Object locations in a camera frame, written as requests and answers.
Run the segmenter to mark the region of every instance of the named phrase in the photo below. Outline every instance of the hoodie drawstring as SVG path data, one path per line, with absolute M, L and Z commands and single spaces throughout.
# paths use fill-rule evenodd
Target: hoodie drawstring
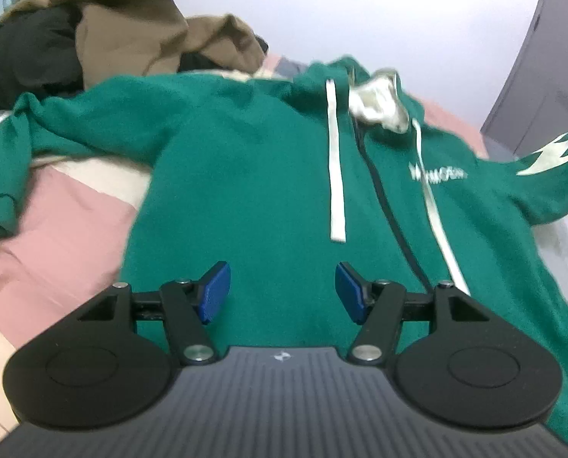
M 329 178 L 331 179 L 331 241 L 346 242 L 346 211 L 343 200 L 343 180 L 339 160 L 339 125 L 335 81 L 326 82 L 327 114 L 329 118 Z
M 466 281 L 464 276 L 460 271 L 454 252 L 451 250 L 450 243 L 447 241 L 447 236 L 445 235 L 445 230 L 443 229 L 443 224 L 441 223 L 441 217 L 439 216 L 439 210 L 437 209 L 437 202 L 435 202 L 435 197 L 432 194 L 431 185 L 426 177 L 426 170 L 424 169 L 424 160 L 422 159 L 422 129 L 420 128 L 420 123 L 413 119 L 411 124 L 415 128 L 415 149 L 418 154 L 418 160 L 420 162 L 421 171 L 421 183 L 422 192 L 424 193 L 424 203 L 426 205 L 426 212 L 428 213 L 428 221 L 431 225 L 432 233 L 437 240 L 437 244 L 441 249 L 441 254 L 447 264 L 448 270 L 450 270 L 450 275 L 454 281 L 454 285 L 470 295 L 468 292 L 468 287 L 466 286 Z

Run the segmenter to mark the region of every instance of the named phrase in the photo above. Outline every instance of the pile of clothes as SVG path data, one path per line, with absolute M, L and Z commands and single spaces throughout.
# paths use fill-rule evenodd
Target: pile of clothes
M 173 0 L 19 0 L 0 15 L 0 110 L 121 74 L 254 73 L 267 48 L 236 16 L 186 19 Z

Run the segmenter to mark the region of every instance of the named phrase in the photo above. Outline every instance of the bed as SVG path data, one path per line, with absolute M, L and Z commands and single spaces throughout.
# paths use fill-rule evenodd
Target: bed
M 269 54 L 255 77 L 290 78 L 304 68 Z M 510 159 L 473 126 L 420 100 L 427 123 L 458 135 L 479 157 Z M 116 280 L 127 235 L 150 183 L 147 167 L 115 157 L 44 157 L 33 166 L 19 232 L 0 240 L 0 440 L 16 426 L 1 383 L 8 357 Z M 568 222 L 537 227 L 535 237 L 568 300 Z

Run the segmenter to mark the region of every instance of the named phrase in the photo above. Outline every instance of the blue gripper pad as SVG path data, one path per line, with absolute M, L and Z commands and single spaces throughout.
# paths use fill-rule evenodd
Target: blue gripper pad
M 354 279 L 346 266 L 347 264 L 340 263 L 335 268 L 335 290 L 352 322 L 362 325 L 368 314 L 362 284 Z
M 197 315 L 203 324 L 213 321 L 231 286 L 231 267 L 218 262 L 198 281 Z

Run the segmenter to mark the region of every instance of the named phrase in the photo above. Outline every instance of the green hoodie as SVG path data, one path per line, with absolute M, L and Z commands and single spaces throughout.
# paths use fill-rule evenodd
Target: green hoodie
M 417 292 L 426 289 L 422 277 L 430 284 L 456 280 L 457 267 L 475 299 L 557 357 L 564 387 L 550 425 L 568 441 L 568 305 L 530 229 L 568 213 L 568 134 L 517 162 L 479 160 L 456 136 L 426 125 L 421 105 L 402 91 L 406 132 L 380 125 L 355 131 L 351 77 L 360 84 L 369 79 L 345 59 L 313 64 L 292 82 L 117 77 L 74 99 L 39 102 L 25 94 L 0 124 L 0 237 L 16 231 L 32 155 L 115 153 L 147 163 L 153 179 L 121 279 L 134 290 L 154 290 L 228 261 L 231 291 L 209 327 L 220 349 L 346 349 L 358 327 L 334 290 L 340 261 L 366 278 Z M 359 136 L 366 156 L 424 276 L 412 272 L 385 218 L 359 131 L 366 131 Z M 339 153 L 338 160 L 331 153 L 331 162 L 338 163 L 329 172 L 335 132 Z M 337 166 L 343 201 L 332 206 Z M 434 211 L 429 220 L 427 201 L 436 203 L 445 243 L 436 239 L 439 222 Z M 331 239 L 335 211 L 344 217 L 344 242 Z M 401 344 L 425 333 L 426 326 L 407 323 Z

